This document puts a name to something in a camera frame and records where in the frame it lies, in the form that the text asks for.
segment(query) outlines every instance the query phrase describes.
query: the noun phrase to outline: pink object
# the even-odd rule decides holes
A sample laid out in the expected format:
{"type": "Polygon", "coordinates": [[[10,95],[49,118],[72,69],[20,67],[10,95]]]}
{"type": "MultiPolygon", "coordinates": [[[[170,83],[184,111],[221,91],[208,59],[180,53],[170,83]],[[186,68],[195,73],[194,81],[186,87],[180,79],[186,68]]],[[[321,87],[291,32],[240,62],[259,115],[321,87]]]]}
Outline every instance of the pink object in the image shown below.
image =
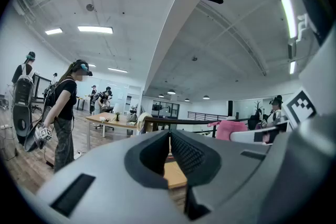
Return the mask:
{"type": "Polygon", "coordinates": [[[247,131],[247,127],[243,122],[221,121],[221,122],[209,123],[208,127],[215,125],[219,125],[217,129],[216,138],[220,140],[230,141],[231,133],[247,131]]]}

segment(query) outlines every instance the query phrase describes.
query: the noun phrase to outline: smoke detector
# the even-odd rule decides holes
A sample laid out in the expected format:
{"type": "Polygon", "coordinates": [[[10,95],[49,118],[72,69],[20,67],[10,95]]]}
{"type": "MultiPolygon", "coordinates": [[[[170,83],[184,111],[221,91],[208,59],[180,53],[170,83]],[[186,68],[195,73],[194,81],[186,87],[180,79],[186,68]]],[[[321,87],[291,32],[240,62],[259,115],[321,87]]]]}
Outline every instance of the smoke detector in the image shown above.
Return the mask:
{"type": "Polygon", "coordinates": [[[86,9],[87,9],[89,12],[91,12],[91,11],[93,11],[93,10],[95,9],[95,7],[94,7],[92,4],[88,4],[88,5],[86,5],[86,9]]]}

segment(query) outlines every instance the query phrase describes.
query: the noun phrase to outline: long hair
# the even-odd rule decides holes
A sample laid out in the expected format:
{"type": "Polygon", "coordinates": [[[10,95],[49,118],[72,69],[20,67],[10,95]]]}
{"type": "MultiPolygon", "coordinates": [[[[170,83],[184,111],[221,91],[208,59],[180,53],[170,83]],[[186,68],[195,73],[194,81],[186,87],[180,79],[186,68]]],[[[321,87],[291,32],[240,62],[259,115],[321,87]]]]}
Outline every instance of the long hair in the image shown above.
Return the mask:
{"type": "Polygon", "coordinates": [[[74,67],[75,63],[71,63],[71,65],[69,65],[68,70],[63,74],[63,76],[59,79],[59,84],[67,77],[71,74],[72,68],[74,67]]]}

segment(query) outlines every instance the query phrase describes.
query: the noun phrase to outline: ceiling light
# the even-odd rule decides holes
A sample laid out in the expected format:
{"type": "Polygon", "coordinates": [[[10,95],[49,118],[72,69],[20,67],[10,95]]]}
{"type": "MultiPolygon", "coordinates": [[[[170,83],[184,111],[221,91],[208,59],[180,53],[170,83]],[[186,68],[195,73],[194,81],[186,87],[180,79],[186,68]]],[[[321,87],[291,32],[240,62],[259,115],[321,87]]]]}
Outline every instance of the ceiling light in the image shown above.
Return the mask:
{"type": "Polygon", "coordinates": [[[112,70],[112,71],[118,71],[118,72],[128,73],[125,70],[120,70],[120,69],[115,69],[115,68],[110,68],[110,67],[108,67],[107,69],[112,70]]]}
{"type": "Polygon", "coordinates": [[[297,30],[292,3],[290,0],[281,0],[281,2],[286,13],[289,28],[289,37],[294,38],[297,36],[297,30]]]}
{"type": "Polygon", "coordinates": [[[81,32],[97,32],[97,33],[113,34],[112,27],[78,26],[78,30],[81,32]]]}
{"type": "Polygon", "coordinates": [[[290,63],[290,71],[289,71],[290,74],[293,74],[295,72],[295,66],[296,66],[295,61],[290,63]]]}
{"type": "Polygon", "coordinates": [[[58,34],[58,33],[63,33],[61,28],[56,28],[56,29],[53,29],[53,30],[46,31],[47,35],[58,34]]]}

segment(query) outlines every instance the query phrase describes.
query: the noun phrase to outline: desk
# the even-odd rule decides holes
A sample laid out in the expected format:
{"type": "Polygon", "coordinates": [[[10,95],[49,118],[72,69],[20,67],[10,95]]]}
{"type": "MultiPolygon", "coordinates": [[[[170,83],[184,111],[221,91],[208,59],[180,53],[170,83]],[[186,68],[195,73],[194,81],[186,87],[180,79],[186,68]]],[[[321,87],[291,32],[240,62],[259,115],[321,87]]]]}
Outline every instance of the desk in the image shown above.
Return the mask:
{"type": "Polygon", "coordinates": [[[81,98],[81,97],[77,97],[77,99],[78,99],[77,110],[78,110],[78,106],[79,106],[79,101],[80,101],[80,100],[83,100],[83,103],[82,103],[82,110],[84,110],[85,99],[83,99],[83,98],[81,98]]]}
{"type": "Polygon", "coordinates": [[[164,179],[168,181],[168,188],[178,188],[187,184],[187,178],[177,162],[164,164],[164,179]]]}
{"type": "Polygon", "coordinates": [[[115,114],[103,112],[98,115],[93,115],[93,116],[88,116],[85,117],[86,120],[89,122],[88,126],[88,133],[87,133],[87,150],[90,150],[90,123],[99,123],[103,126],[103,137],[105,137],[105,126],[109,127],[118,127],[122,129],[127,129],[127,130],[137,130],[137,127],[134,125],[128,125],[126,121],[126,116],[124,115],[119,115],[119,121],[115,121],[115,118],[117,116],[115,114]],[[104,117],[105,119],[111,119],[109,122],[101,122],[99,119],[100,117],[104,117]]]}

